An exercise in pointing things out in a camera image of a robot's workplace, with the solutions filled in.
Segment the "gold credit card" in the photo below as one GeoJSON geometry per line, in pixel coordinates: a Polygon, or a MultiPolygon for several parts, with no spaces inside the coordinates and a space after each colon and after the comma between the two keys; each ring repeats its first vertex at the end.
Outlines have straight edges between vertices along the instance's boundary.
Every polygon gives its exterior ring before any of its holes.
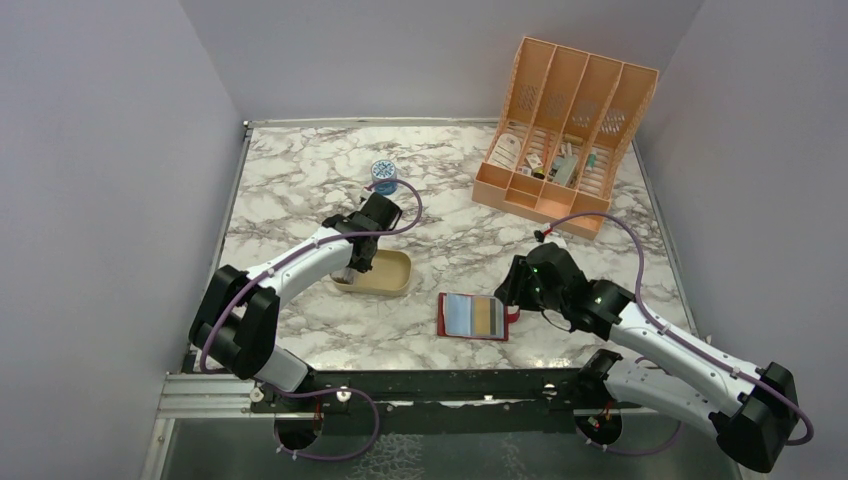
{"type": "Polygon", "coordinates": [[[473,296],[471,334],[475,337],[502,338],[505,308],[491,296],[473,296]]]}

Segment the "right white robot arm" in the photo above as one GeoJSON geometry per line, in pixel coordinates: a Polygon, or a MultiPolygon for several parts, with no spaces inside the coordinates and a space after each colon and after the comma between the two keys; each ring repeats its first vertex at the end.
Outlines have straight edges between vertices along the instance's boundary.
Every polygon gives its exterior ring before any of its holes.
{"type": "Polygon", "coordinates": [[[574,330],[646,357],[601,350],[580,371],[579,398],[600,407],[634,403],[695,427],[738,464],[773,470],[800,420],[793,374],[772,362],[759,367],[712,347],[641,308],[634,293],[609,280],[590,280],[571,255],[545,243],[516,255],[495,296],[521,311],[559,313],[574,330]]]}

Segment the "beige oval tray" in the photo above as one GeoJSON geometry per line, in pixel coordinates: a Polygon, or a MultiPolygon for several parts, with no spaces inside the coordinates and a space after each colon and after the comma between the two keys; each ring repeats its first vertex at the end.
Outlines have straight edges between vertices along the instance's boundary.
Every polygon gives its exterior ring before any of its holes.
{"type": "Polygon", "coordinates": [[[405,295],[412,273],[411,258],[402,251],[379,249],[372,269],[360,273],[344,268],[330,275],[337,289],[350,293],[399,297],[405,295]]]}

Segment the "red leather card holder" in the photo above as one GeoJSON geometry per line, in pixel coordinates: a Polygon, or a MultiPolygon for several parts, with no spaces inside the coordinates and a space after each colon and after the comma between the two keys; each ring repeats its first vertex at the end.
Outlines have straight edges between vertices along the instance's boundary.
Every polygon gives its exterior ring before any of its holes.
{"type": "Polygon", "coordinates": [[[487,341],[507,341],[509,327],[520,318],[491,295],[440,292],[437,301],[437,335],[487,341]]]}

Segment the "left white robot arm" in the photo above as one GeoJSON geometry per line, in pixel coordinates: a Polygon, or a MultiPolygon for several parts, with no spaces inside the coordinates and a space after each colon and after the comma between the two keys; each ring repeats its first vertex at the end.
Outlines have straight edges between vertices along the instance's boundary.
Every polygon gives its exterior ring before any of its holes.
{"type": "Polygon", "coordinates": [[[247,270],[218,268],[189,341],[203,360],[214,360],[242,380],[274,386],[288,409],[306,408],[315,386],[307,377],[309,365],[276,344],[280,309],[332,273],[370,271],[380,236],[394,233],[401,215],[394,202],[372,193],[358,210],[326,218],[308,239],[273,260],[247,270]]]}

